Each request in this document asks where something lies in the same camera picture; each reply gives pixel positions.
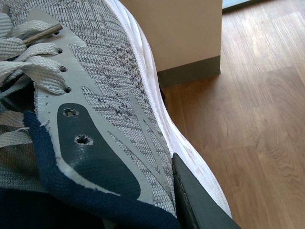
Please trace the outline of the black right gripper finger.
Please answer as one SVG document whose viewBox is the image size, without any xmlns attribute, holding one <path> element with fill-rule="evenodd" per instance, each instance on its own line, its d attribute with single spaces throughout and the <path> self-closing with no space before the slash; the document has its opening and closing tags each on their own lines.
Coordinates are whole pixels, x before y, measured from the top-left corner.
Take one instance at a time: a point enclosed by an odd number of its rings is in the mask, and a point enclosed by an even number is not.
<svg viewBox="0 0 305 229">
<path fill-rule="evenodd" d="M 173 154 L 177 218 L 183 229 L 239 229 L 202 187 L 177 153 Z"/>
</svg>

